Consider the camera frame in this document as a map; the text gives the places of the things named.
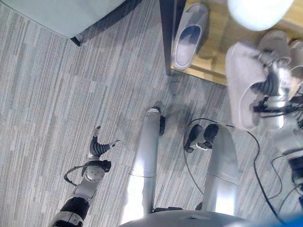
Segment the white slipper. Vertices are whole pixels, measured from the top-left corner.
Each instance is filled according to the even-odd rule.
[[[173,66],[188,68],[197,51],[208,21],[208,9],[204,4],[195,3],[184,10],[174,42]]]
[[[251,131],[259,122],[259,114],[253,111],[258,95],[250,87],[266,81],[267,73],[257,60],[260,52],[252,46],[236,43],[225,57],[227,90],[231,103],[232,122],[238,129]]]
[[[290,53],[292,61],[290,62],[290,69],[292,70],[291,86],[288,93],[291,99],[303,83],[303,40],[295,40],[290,44]]]

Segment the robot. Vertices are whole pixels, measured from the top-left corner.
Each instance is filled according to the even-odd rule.
[[[256,73],[265,71],[265,76],[257,82],[245,81],[250,92],[238,98],[230,75],[239,67],[235,58],[247,58],[254,62]],[[299,110],[289,100],[290,77],[289,61],[282,58],[274,49],[257,49],[246,44],[235,44],[226,56],[226,72],[235,127],[251,130],[259,122],[258,116],[271,133],[276,147],[284,155],[292,170],[292,181],[296,188],[303,191],[303,133],[299,128],[294,112]],[[241,80],[243,71],[237,78]],[[99,127],[93,133],[87,162],[67,172],[64,179],[74,184],[68,178],[68,173],[82,168],[82,182],[75,185],[72,195],[67,199],[60,212],[54,217],[49,227],[81,227],[94,201],[98,185],[105,173],[110,170],[111,163],[100,161],[100,156],[114,147],[119,141],[110,144],[98,144]],[[212,123],[204,130],[195,125],[184,144],[186,152],[194,150],[212,150],[212,156],[205,182],[205,200],[202,209],[189,211],[169,207],[154,209],[154,195],[157,173],[157,152],[159,136],[164,134],[165,118],[160,109],[153,107],[147,111],[139,139],[139,146],[129,172],[126,190],[120,212],[122,227],[220,227],[225,225],[252,226],[247,221],[236,217],[237,189],[239,184],[238,162],[235,145],[231,133],[226,126]],[[303,207],[303,196],[299,198]]]

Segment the white light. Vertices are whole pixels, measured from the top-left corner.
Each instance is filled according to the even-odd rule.
[[[130,176],[127,187],[127,204],[124,206],[121,224],[143,217],[144,177]]]
[[[263,31],[275,25],[294,0],[228,0],[228,10],[242,26]]]

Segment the wooden panel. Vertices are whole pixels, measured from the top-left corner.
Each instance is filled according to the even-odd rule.
[[[226,84],[224,64],[227,50],[239,41],[257,45],[269,30],[280,29],[287,32],[291,39],[303,39],[302,0],[295,0],[282,20],[273,28],[261,32],[250,31],[239,25],[231,17],[225,0],[188,0],[186,7],[196,2],[202,2],[209,8],[210,25],[205,44],[195,54],[189,69],[183,71],[193,76]]]

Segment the gray slipper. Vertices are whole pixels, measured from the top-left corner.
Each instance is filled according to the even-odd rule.
[[[280,30],[272,30],[261,39],[258,50],[273,51],[279,59],[283,59],[287,64],[291,61],[289,37],[287,33]]]
[[[174,42],[173,66],[188,68],[197,51],[208,21],[206,5],[195,3],[184,10]]]

